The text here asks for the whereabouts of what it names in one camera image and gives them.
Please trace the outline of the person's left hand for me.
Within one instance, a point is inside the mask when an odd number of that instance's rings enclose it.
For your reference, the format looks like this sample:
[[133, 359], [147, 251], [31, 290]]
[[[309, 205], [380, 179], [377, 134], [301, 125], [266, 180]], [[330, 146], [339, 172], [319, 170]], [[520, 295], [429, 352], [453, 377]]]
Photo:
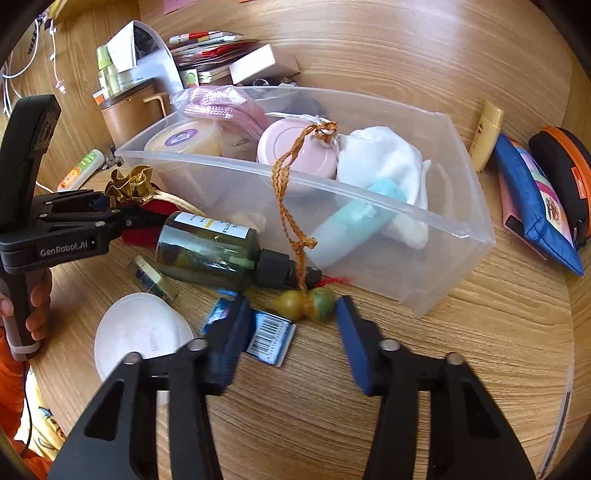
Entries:
[[[52, 291], [52, 273], [45, 269], [39, 281], [30, 292], [30, 314], [25, 321], [27, 331], [35, 341], [45, 339], [49, 331], [50, 305]], [[10, 295], [1, 293], [1, 320], [2, 326], [7, 326], [8, 318], [14, 315], [14, 303]]]

